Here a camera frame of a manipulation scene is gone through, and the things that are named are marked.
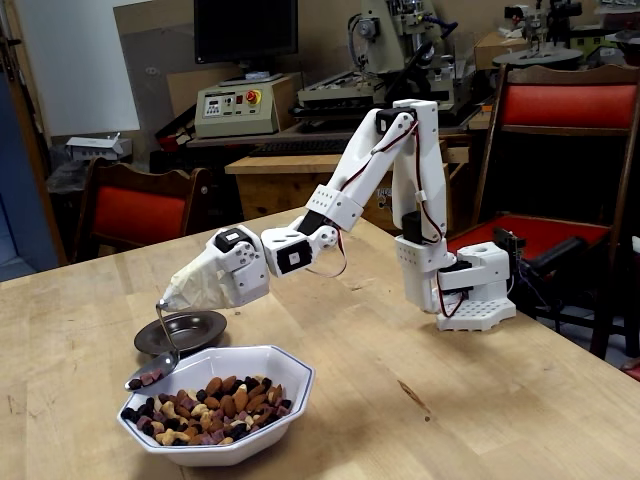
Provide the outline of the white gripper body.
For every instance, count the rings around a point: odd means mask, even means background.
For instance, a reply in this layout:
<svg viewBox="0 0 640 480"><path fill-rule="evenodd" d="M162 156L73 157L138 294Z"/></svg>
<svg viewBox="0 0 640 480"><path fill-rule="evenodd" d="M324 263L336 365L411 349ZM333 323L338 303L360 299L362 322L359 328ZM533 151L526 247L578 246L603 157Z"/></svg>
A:
<svg viewBox="0 0 640 480"><path fill-rule="evenodd" d="M221 228L207 242L226 306L243 306L269 293L262 242L244 225Z"/></svg>

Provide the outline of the tape-wrapped gripper finger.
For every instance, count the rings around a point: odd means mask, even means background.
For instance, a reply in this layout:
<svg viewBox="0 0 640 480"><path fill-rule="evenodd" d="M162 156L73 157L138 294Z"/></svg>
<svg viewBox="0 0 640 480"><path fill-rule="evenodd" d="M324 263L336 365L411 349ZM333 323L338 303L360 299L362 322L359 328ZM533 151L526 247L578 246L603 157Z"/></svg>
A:
<svg viewBox="0 0 640 480"><path fill-rule="evenodd" d="M158 306L168 312L232 308L232 298L218 275L218 260L218 254L205 249L173 274Z"/></svg>

